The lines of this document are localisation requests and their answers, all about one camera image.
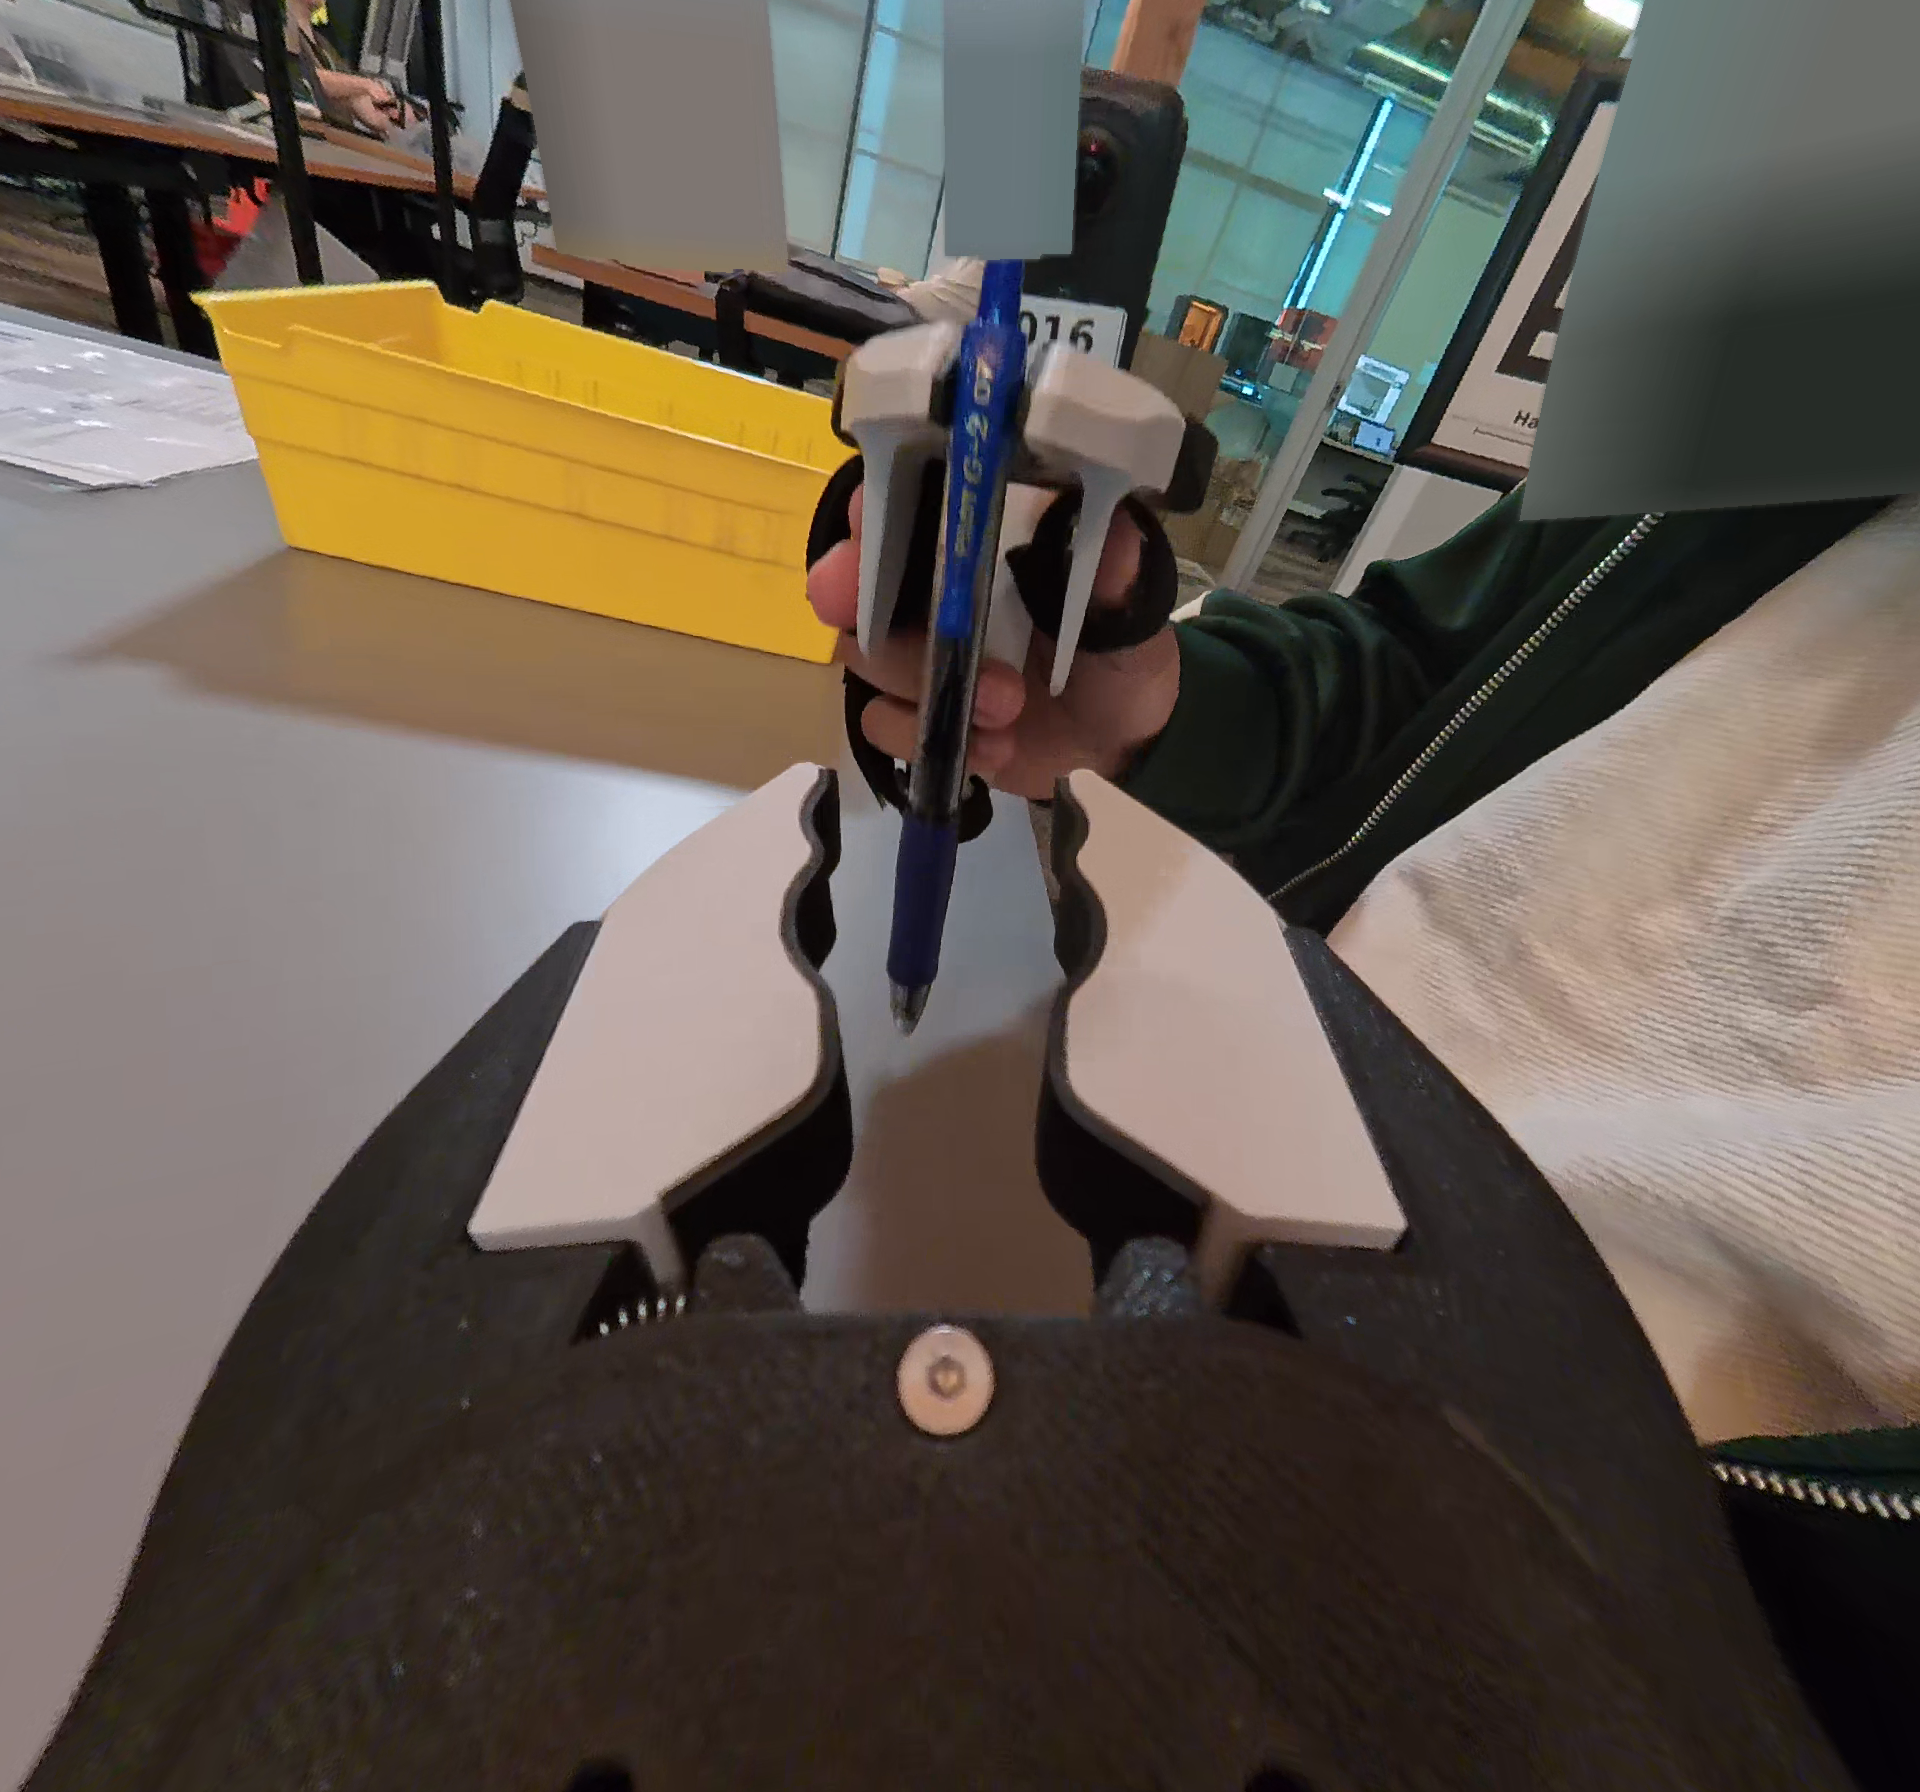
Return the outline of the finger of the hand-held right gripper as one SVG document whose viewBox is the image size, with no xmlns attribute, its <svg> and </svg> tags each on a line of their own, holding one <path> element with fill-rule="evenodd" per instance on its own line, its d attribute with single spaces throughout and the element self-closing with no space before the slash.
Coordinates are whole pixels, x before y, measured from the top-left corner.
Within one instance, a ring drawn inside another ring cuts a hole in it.
<svg viewBox="0 0 1920 1792">
<path fill-rule="evenodd" d="M 1158 386 L 1091 356 L 1041 356 L 1024 385 L 1024 484 L 1080 492 L 1055 626 L 1061 697 L 1120 501 L 1172 484 L 1187 420 Z"/>
<path fill-rule="evenodd" d="M 947 456 L 952 381 L 963 326 L 928 320 L 868 338 L 838 391 L 838 432 L 863 458 L 854 635 L 874 656 L 895 624 L 928 471 Z"/>
</svg>

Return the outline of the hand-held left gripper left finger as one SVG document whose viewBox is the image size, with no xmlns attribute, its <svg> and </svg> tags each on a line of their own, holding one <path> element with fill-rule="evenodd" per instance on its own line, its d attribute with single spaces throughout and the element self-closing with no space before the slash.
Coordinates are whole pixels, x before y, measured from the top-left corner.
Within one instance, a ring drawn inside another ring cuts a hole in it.
<svg viewBox="0 0 1920 1792">
<path fill-rule="evenodd" d="M 468 1223 L 483 1251 L 632 1248 L 680 1290 L 750 1233 L 803 1283 L 845 1181 L 836 772 L 798 764 L 609 905 Z"/>
</svg>

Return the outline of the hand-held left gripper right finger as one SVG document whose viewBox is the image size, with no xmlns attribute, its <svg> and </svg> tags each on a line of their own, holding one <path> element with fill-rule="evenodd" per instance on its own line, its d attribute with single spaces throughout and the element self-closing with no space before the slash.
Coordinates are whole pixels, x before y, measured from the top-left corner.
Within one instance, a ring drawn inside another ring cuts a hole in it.
<svg viewBox="0 0 1920 1792">
<path fill-rule="evenodd" d="M 1037 1175 L 1093 1281 L 1140 1238 L 1203 1300 L 1263 1244 L 1395 1250 L 1406 1209 L 1261 891 L 1087 770 L 1056 788 L 1052 873 Z"/>
</svg>

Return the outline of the blue gel pen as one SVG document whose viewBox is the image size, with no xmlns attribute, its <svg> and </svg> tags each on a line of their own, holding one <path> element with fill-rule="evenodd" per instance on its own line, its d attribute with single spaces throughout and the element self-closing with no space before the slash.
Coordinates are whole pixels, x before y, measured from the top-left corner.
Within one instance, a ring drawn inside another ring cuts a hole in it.
<svg viewBox="0 0 1920 1792">
<path fill-rule="evenodd" d="M 1002 496 L 1024 394 L 1022 290 L 1020 261 L 984 264 L 975 311 L 963 326 L 954 370 L 925 690 L 905 765 L 885 965 L 899 1035 L 918 1028 L 938 977 L 962 842 L 974 695 L 987 655 Z"/>
</svg>

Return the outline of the yellow plastic bin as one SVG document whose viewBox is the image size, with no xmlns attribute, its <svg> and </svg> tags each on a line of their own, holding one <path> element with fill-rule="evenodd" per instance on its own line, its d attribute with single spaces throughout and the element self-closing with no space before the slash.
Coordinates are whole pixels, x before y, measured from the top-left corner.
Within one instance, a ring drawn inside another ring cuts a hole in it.
<svg viewBox="0 0 1920 1792">
<path fill-rule="evenodd" d="M 428 282 L 204 292 L 286 548 L 823 664 L 830 404 Z"/>
</svg>

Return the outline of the person's right forearm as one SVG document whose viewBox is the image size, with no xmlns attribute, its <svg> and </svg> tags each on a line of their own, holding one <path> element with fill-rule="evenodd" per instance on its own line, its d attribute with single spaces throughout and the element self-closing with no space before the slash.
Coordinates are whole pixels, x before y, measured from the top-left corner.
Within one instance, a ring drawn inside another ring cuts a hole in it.
<svg viewBox="0 0 1920 1792">
<path fill-rule="evenodd" d="M 1506 597 L 1391 574 L 1352 599 L 1212 597 L 1154 638 L 1169 695 L 1123 731 L 1116 787 L 1274 890 L 1305 868 L 1308 818 L 1374 770 L 1515 613 Z"/>
</svg>

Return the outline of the grey desk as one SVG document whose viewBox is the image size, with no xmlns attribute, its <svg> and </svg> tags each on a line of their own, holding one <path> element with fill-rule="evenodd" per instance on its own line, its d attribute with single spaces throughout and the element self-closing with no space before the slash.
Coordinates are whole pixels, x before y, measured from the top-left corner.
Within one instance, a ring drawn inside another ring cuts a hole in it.
<svg viewBox="0 0 1920 1792">
<path fill-rule="evenodd" d="M 290 549 L 257 460 L 3 484 L 7 1787 L 1163 1771 L 1026 804 L 899 1035 L 836 775 L 803 1283 L 468 1235 L 609 905 L 843 742 L 836 668 Z"/>
</svg>

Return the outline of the person's right hand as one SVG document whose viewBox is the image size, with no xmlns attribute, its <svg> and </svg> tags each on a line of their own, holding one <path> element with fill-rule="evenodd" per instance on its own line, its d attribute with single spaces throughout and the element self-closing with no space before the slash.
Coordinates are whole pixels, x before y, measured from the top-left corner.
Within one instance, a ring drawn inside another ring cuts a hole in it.
<svg viewBox="0 0 1920 1792">
<path fill-rule="evenodd" d="M 833 474 L 814 512 L 804 594 L 814 619 L 833 631 L 831 658 L 854 701 L 847 750 L 894 775 L 917 745 L 925 635 L 897 631 L 876 653 L 856 645 L 863 477 L 854 463 Z M 1067 683 L 1052 692 L 1050 642 L 1033 634 L 1022 668 L 996 658 L 980 666 L 968 772 L 1022 800 L 1049 796 L 1078 769 L 1115 780 L 1169 723 L 1178 677 L 1177 635 L 1163 626 L 1124 650 L 1080 650 Z"/>
</svg>

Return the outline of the black backpack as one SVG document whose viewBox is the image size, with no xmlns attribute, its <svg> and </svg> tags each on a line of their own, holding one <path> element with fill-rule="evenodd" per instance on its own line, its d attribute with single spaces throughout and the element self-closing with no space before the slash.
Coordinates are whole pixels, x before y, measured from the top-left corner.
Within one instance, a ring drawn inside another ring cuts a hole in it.
<svg viewBox="0 0 1920 1792">
<path fill-rule="evenodd" d="M 920 325 L 917 309 L 891 286 L 838 261 L 796 250 L 782 268 L 707 272 L 716 345 L 733 349 L 759 338 L 845 357 L 845 346 Z"/>
</svg>

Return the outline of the white sign board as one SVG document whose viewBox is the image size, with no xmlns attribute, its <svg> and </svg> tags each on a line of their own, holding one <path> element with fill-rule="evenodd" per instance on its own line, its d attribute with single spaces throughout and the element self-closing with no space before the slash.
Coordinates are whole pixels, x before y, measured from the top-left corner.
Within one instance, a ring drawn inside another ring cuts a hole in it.
<svg viewBox="0 0 1920 1792">
<path fill-rule="evenodd" d="M 1585 69 L 1427 385 L 1397 460 L 1494 492 L 1521 484 L 1567 286 L 1629 64 Z"/>
</svg>

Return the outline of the cream white shirt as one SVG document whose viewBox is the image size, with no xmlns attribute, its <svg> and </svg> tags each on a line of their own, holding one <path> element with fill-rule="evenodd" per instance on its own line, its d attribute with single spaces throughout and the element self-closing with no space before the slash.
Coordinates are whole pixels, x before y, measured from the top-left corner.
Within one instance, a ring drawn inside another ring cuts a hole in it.
<svg viewBox="0 0 1920 1792">
<path fill-rule="evenodd" d="M 1332 951 L 1568 1203 L 1699 1440 L 1916 1423 L 1913 499 L 1394 858 Z"/>
</svg>

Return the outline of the dark green zip jacket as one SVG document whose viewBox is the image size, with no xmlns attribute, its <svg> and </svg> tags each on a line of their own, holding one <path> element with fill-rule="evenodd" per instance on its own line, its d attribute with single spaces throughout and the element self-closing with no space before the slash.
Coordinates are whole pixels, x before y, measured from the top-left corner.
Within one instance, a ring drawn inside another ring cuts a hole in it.
<svg viewBox="0 0 1920 1792">
<path fill-rule="evenodd" d="M 1305 868 L 1252 887 L 1332 946 L 1394 858 L 1907 499 L 1530 523 L 1506 497 L 1437 549 L 1370 567 L 1335 599 L 1391 574 L 1506 597 L 1516 613 L 1374 770 L 1308 818 Z M 1769 1627 L 1836 1751 L 1865 1787 L 1916 1787 L 1916 1423 L 1702 1443 Z"/>
</svg>

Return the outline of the wooden background table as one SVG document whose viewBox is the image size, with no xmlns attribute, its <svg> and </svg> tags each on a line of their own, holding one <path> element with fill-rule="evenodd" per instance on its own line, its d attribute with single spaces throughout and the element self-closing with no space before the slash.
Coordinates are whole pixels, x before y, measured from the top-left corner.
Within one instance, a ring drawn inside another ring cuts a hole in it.
<svg viewBox="0 0 1920 1792">
<path fill-rule="evenodd" d="M 151 110 L 23 86 L 1 88 L 1 116 L 33 128 L 57 131 L 74 138 L 113 138 L 157 146 L 181 155 L 209 155 L 252 165 L 265 173 L 278 168 L 278 149 L 270 128 L 231 123 L 191 107 Z M 358 184 L 388 192 L 435 192 L 426 158 L 407 155 L 349 133 L 324 134 L 301 128 L 306 169 L 321 179 Z"/>
</svg>

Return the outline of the printed paper sheet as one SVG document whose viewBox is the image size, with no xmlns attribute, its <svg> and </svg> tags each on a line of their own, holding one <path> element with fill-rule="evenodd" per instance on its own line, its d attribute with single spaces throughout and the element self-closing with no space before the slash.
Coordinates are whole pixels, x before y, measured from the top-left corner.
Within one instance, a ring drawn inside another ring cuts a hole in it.
<svg viewBox="0 0 1920 1792">
<path fill-rule="evenodd" d="M 226 375 L 120 340 L 1 325 L 1 460 L 74 488 L 145 488 L 256 460 Z"/>
</svg>

